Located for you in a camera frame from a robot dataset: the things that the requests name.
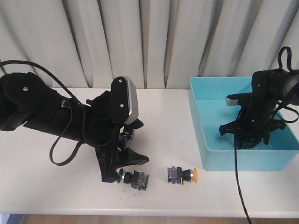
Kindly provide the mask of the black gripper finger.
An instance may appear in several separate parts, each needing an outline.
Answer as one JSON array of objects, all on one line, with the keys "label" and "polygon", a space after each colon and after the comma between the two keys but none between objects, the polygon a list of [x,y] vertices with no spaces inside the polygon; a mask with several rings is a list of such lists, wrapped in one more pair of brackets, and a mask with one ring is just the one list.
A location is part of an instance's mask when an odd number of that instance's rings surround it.
[{"label": "black gripper finger", "polygon": [[101,172],[102,182],[113,183],[120,179],[116,172],[117,169],[117,151],[108,148],[95,148],[98,164]]},{"label": "black gripper finger", "polygon": [[[139,119],[136,119],[133,123],[124,125],[123,127],[136,130],[143,127],[143,125],[144,124]],[[127,146],[123,151],[117,151],[117,168],[122,168],[130,165],[142,165],[147,162],[149,162],[149,157],[138,154]]]}]

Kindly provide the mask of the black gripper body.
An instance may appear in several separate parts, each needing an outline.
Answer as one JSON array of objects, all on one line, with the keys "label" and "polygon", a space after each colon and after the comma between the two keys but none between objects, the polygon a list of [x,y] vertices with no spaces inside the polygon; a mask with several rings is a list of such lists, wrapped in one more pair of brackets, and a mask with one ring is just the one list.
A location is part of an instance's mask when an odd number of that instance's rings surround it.
[{"label": "black gripper body", "polygon": [[270,133],[286,127],[286,122],[273,118],[273,111],[278,101],[274,98],[257,99],[252,93],[241,94],[239,105],[241,108],[236,120],[221,125],[220,135],[233,134],[236,148],[238,136],[256,139],[259,143],[268,145]]},{"label": "black gripper body", "polygon": [[82,140],[79,145],[88,144],[95,148],[101,168],[119,168],[117,149],[120,128],[126,120],[126,94],[121,94],[121,108],[112,91],[105,91],[93,100],[87,100],[88,105],[79,104],[82,111]]}]

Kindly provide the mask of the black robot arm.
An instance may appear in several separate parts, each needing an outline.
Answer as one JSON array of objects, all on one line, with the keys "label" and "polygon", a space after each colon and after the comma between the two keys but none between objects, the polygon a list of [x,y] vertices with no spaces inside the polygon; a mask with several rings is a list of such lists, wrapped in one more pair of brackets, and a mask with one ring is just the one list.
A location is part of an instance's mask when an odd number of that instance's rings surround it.
[{"label": "black robot arm", "polygon": [[282,170],[299,142],[279,109],[299,103],[298,74],[192,77],[189,105],[204,170]]},{"label": "black robot arm", "polygon": [[0,79],[0,128],[19,126],[77,142],[71,158],[83,144],[95,148],[103,182],[115,182],[120,129],[128,119],[127,82],[119,77],[110,91],[82,104],[48,87],[29,73],[5,74]]}]

